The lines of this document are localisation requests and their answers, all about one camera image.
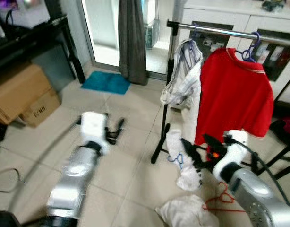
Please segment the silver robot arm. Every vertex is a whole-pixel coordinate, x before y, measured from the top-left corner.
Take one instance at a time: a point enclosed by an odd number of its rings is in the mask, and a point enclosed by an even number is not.
[[[231,130],[233,139],[247,143],[245,132]],[[245,209],[254,227],[290,227],[290,207],[251,171],[239,166],[245,148],[232,144],[213,169],[213,175],[229,184],[236,201]]]
[[[83,145],[78,147],[63,167],[59,182],[51,192],[47,216],[41,227],[76,227],[99,159],[108,154],[109,143],[115,144],[124,119],[117,132],[108,132],[108,115],[87,112],[81,118]]]

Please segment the clothing hanger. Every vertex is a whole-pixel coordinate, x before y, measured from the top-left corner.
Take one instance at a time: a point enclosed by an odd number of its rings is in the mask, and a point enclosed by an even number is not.
[[[257,36],[256,42],[253,45],[250,45],[248,50],[244,50],[243,52],[235,50],[235,52],[240,53],[244,61],[256,63],[256,61],[252,58],[252,50],[261,43],[261,40],[260,40],[260,34],[258,32],[252,32],[252,34]]]
[[[244,210],[231,210],[231,209],[222,209],[222,208],[210,208],[208,206],[208,203],[210,203],[212,201],[220,201],[222,203],[234,203],[235,199],[229,193],[227,193],[227,191],[228,191],[227,184],[225,184],[224,182],[219,182],[219,185],[221,185],[221,184],[225,186],[225,190],[220,194],[220,196],[214,197],[214,198],[211,198],[211,199],[208,199],[206,201],[206,203],[203,204],[203,206],[202,206],[203,209],[204,210],[215,210],[215,211],[245,212]]]

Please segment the floor mat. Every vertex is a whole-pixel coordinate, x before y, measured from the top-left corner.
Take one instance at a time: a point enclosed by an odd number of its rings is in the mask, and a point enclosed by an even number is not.
[[[121,74],[94,71],[81,88],[124,95],[129,85]]]

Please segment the white cloth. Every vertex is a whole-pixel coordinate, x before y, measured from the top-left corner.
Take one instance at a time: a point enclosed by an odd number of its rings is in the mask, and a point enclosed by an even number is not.
[[[170,130],[166,134],[166,144],[173,161],[180,169],[181,176],[177,180],[177,186],[185,191],[195,191],[201,186],[201,175],[193,166],[193,160],[189,157],[181,142],[182,132],[179,129]]]
[[[161,103],[182,109],[183,138],[193,143],[201,94],[203,54],[193,40],[186,40],[174,53],[174,69],[170,83],[163,90]]]
[[[201,198],[191,195],[171,200],[155,211],[169,227],[219,227],[218,218],[202,205]]]

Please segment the clothes rack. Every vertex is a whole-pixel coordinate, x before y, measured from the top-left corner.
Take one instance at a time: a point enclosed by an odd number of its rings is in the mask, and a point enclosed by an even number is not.
[[[180,24],[180,23],[174,22],[174,21],[167,21],[167,27],[171,27],[171,38],[170,38],[169,53],[168,53],[169,59],[168,59],[168,67],[167,67],[166,85],[169,84],[169,82],[171,80],[172,73],[173,73],[174,51],[175,51],[174,47],[175,47],[175,43],[176,43],[176,37],[178,35],[178,29],[188,29],[188,30],[193,30],[196,32],[201,32],[201,33],[234,36],[234,37],[239,37],[239,38],[257,40],[257,36],[254,34],[249,34],[249,33],[244,33],[244,32],[236,32],[236,31],[232,31],[232,30],[207,27],[207,26]],[[290,46],[290,40],[287,40],[287,39],[279,39],[279,38],[270,37],[270,36],[260,36],[260,39],[261,39],[261,41],[266,41],[269,43]],[[160,138],[160,141],[159,141],[159,143],[158,143],[158,145],[157,145],[157,147],[156,147],[156,149],[151,157],[152,164],[155,164],[155,162],[159,156],[159,153],[161,151],[168,153],[167,150],[162,149],[162,146],[166,140],[166,133],[170,129],[170,124],[169,123],[166,124],[167,109],[168,109],[168,105],[164,105],[161,138]],[[251,164],[248,164],[248,163],[243,163],[243,164],[250,166],[252,169],[252,172],[254,172],[254,173],[258,172],[257,159],[254,156],[252,156],[252,158],[251,158]]]

